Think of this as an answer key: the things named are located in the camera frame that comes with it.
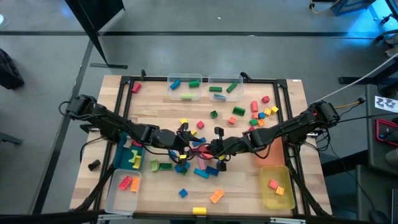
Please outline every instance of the clear plastic container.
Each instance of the clear plastic container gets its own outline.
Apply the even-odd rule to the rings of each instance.
[[[236,87],[231,92],[227,92],[228,87],[236,83]],[[226,97],[225,101],[239,101],[243,97],[243,78],[239,74],[211,74],[208,77],[208,86],[222,87],[222,92],[210,92],[210,100],[220,101],[220,98],[215,98],[214,94],[219,94]]]
[[[126,178],[139,177],[137,192],[130,191],[131,184],[125,190],[119,188],[119,184]],[[116,169],[112,176],[111,186],[105,203],[105,212],[120,215],[132,215],[137,208],[138,195],[142,182],[141,173],[134,170]]]
[[[283,195],[269,186],[271,180],[285,189]],[[293,209],[295,207],[289,170],[286,166],[264,166],[260,170],[262,202],[269,209]]]
[[[172,90],[171,85],[180,80],[180,85]],[[199,81],[199,86],[189,87],[189,82]],[[170,73],[167,76],[167,93],[171,100],[200,100],[202,77],[200,74]]]
[[[269,155],[265,159],[261,159],[258,156],[253,155],[256,160],[256,164],[259,166],[283,166],[285,164],[285,157],[282,138],[279,137],[275,139],[269,150]],[[258,154],[264,157],[267,154],[267,149],[258,152]]]

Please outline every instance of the concrete floor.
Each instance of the concrete floor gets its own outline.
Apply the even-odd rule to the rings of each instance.
[[[379,25],[379,19],[390,13],[382,0],[374,3],[376,15],[367,10],[340,17],[330,12],[315,15],[304,0],[232,0],[228,3],[133,0],[124,3],[126,12],[119,13],[103,30],[325,32],[328,35],[347,32],[354,38],[101,37],[109,63],[129,67],[127,70],[88,67],[81,94],[98,96],[104,75],[139,74],[142,68],[148,75],[201,73],[206,76],[245,71],[258,78],[302,79],[307,101],[311,102],[341,88],[338,77],[360,77],[383,63],[386,60],[383,51],[387,47],[358,37],[377,35],[396,25],[392,20],[385,26]],[[317,10],[328,5],[317,4]],[[29,213],[62,119],[57,106],[72,92],[88,38],[45,33],[29,36],[29,31],[37,30],[82,31],[64,0],[0,0],[0,14],[10,19],[9,25],[0,31],[27,31],[18,36],[0,35],[0,47],[16,61],[25,80],[25,87],[20,90],[0,88],[0,130],[24,140],[19,147],[0,143],[0,213]],[[95,48],[89,53],[89,63],[103,63]],[[363,94],[363,86],[354,86],[328,101],[342,105]],[[357,107],[345,118],[364,114],[364,108]],[[86,142],[86,134],[78,125],[79,122],[74,121],[69,125],[43,212],[62,212],[69,208],[79,166],[78,151]],[[364,127],[364,121],[358,120],[330,130],[339,156],[366,148]],[[326,152],[322,158],[333,159],[330,155],[332,153]],[[346,177],[326,179],[331,201],[345,194],[333,190],[333,183],[345,181]],[[350,186],[354,191],[353,181]]]

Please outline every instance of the black bag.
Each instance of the black bag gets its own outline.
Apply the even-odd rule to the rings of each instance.
[[[15,89],[24,84],[10,56],[0,49],[0,85]]]

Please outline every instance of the red lego brick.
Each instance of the red lego brick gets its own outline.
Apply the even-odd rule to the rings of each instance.
[[[203,124],[202,121],[199,121],[199,122],[197,123],[197,127],[198,127],[199,129],[202,129],[204,126],[205,126],[205,124]]]
[[[270,186],[271,188],[273,188],[273,189],[277,189],[277,188],[278,188],[278,182],[276,182],[276,181],[274,181],[274,180],[271,180],[271,181],[269,182],[269,186]]]
[[[133,93],[138,93],[138,90],[141,88],[141,84],[140,83],[136,83],[134,84],[134,86],[132,87],[132,92]]]
[[[268,96],[265,96],[265,97],[263,97],[263,98],[261,99],[261,101],[262,101],[263,103],[268,103],[268,102],[269,102],[269,97],[268,97]]]
[[[236,118],[230,117],[229,120],[228,120],[228,123],[229,124],[235,124],[235,121],[236,121]]]
[[[138,147],[142,147],[142,144],[139,144],[136,140],[131,140],[131,144],[138,146]]]
[[[251,102],[251,111],[252,112],[258,112],[259,111],[259,108],[257,106],[257,101]]]
[[[120,188],[121,190],[125,190],[125,189],[130,185],[131,182],[132,182],[132,178],[129,177],[129,176],[127,176],[127,177],[124,178],[124,180],[122,180],[122,182],[119,184],[119,188]]]

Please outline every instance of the wooden tabletop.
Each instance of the wooden tabletop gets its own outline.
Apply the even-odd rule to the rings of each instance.
[[[98,103],[105,105],[113,111],[119,89],[121,76],[107,75],[104,77]],[[307,101],[301,80],[287,80],[289,96],[294,116],[307,109]],[[257,100],[259,110],[264,110],[275,105],[275,96],[271,84],[244,84],[244,96],[238,102],[215,102],[209,99],[209,92],[202,91],[199,101],[173,101],[166,92],[166,82],[141,82],[142,88],[138,94],[133,94],[129,109],[129,119],[135,123],[155,124],[162,129],[177,129],[180,119],[187,118],[190,129],[196,129],[196,137],[206,137],[208,142],[214,139],[214,127],[224,128],[225,138],[229,136],[241,136],[243,131],[250,127],[251,119],[250,102]],[[203,83],[203,89],[207,90],[207,83]],[[123,114],[128,85],[125,86],[121,103],[120,115]],[[270,102],[266,105],[260,102],[261,97],[268,95]],[[283,92],[280,90],[284,120],[287,119],[284,106]],[[246,109],[243,117],[235,116],[236,124],[228,124],[228,118],[232,116],[234,106]],[[210,111],[216,110],[218,117],[210,118]],[[203,121],[205,127],[196,128],[196,123]],[[264,127],[271,127],[278,123],[276,115],[265,119]],[[90,133],[88,141],[98,138],[99,133]],[[76,180],[70,208],[79,206],[94,186],[98,183],[101,168],[89,171],[87,165],[96,159],[103,160],[106,141],[99,141],[86,146]],[[165,152],[164,149],[155,149],[154,152]],[[311,147],[303,145],[300,152],[305,183],[322,208],[331,213],[325,181],[318,152]],[[220,172],[216,178],[204,179],[195,175],[193,169],[198,167],[196,158],[191,160],[191,168],[185,176],[173,171],[150,171],[150,160],[159,162],[171,162],[167,156],[158,156],[146,153],[142,174],[141,190],[136,212],[146,214],[192,214],[192,207],[206,207],[209,215],[244,215],[244,216],[285,216],[292,215],[291,210],[270,210],[262,204],[262,194],[259,185],[259,168],[254,163],[252,154],[239,154],[227,162],[227,171]],[[104,208],[109,183],[104,187],[100,207]],[[178,192],[185,188],[188,197],[181,198]],[[222,189],[224,197],[213,204],[209,197],[215,190]],[[295,185],[296,204],[299,213],[303,213],[299,188]]]

